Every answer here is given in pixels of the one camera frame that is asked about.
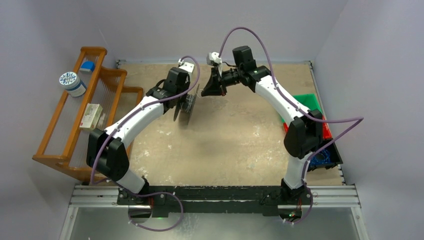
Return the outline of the black cable spool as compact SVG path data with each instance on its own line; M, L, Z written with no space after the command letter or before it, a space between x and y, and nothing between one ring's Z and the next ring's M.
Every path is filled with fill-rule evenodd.
M199 85L197 85L194 94L186 94L175 106L173 121L178 120L181 125L188 125L192 117L196 99L198 97Z

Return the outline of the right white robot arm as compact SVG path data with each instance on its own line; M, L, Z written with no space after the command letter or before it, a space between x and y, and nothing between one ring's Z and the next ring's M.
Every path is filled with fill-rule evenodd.
M320 122L323 114L319 109L310 110L296 101L275 80L268 67L257 65L252 50L247 45L234 48L232 54L235 65L229 70L223 70L219 53L208 53L206 62L212 68L201 96L225 96L229 86L243 84L277 111L288 126L283 144L289 154L279 197L292 204L305 191L304 177L309 166L308 158L323 142L323 127Z

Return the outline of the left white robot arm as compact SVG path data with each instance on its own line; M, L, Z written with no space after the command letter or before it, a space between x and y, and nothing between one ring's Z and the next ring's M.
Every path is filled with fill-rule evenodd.
M180 111L192 111L195 97L188 92L195 68L191 63L172 67L167 77L152 87L123 118L104 130L95 128L90 132L86 164L92 170L91 183L95 173L99 172L127 189L130 199L136 204L148 201L149 183L130 169L127 148L141 131L168 110L174 110L175 119Z

